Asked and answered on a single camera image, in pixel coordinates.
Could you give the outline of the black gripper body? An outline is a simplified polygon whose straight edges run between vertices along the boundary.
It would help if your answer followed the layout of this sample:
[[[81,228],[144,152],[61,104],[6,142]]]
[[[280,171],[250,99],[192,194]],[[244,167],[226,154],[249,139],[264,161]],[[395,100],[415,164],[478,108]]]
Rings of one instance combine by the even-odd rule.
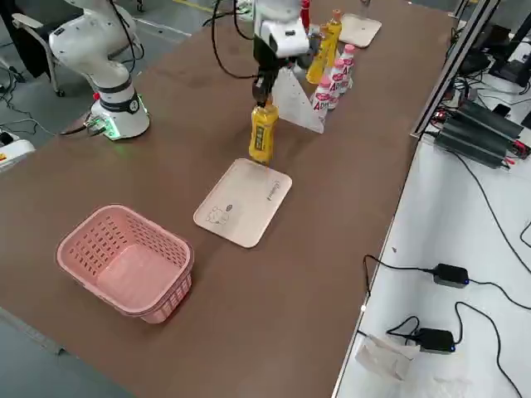
[[[258,65],[257,77],[275,80],[280,69],[287,66],[286,58],[279,58],[260,37],[253,37],[253,56]]]

